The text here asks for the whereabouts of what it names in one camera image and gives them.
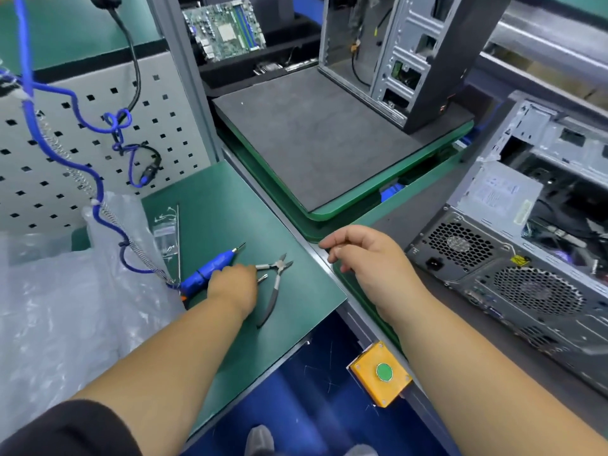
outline blue electric screwdriver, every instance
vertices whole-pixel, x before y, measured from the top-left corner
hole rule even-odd
[[[241,243],[238,247],[232,248],[231,250],[225,251],[218,254],[215,258],[210,260],[200,269],[197,269],[195,273],[186,278],[181,285],[179,285],[179,292],[182,295],[182,301],[191,299],[204,286],[209,283],[211,274],[216,270],[222,270],[224,267],[229,266],[234,259],[234,256],[245,246],[245,242]]]

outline yellow warning sticker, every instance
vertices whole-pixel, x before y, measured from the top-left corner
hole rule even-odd
[[[516,263],[519,267],[525,266],[529,262],[527,258],[520,256],[519,254],[514,255],[511,258],[511,261]]]

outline person's left hand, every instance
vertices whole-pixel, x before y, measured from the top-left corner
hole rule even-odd
[[[233,304],[243,315],[243,320],[253,312],[258,297],[255,266],[236,264],[216,270],[211,275],[207,289],[208,299],[220,299]]]

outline shoe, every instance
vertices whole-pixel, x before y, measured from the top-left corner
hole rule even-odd
[[[254,456],[257,452],[274,452],[274,440],[268,427],[257,426],[249,430],[247,444],[245,444],[245,456]]]
[[[378,456],[378,453],[369,445],[355,445],[344,456]]]

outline green circuit board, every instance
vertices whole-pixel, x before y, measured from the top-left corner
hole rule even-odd
[[[249,0],[234,0],[183,11],[190,35],[208,62],[266,48]]]

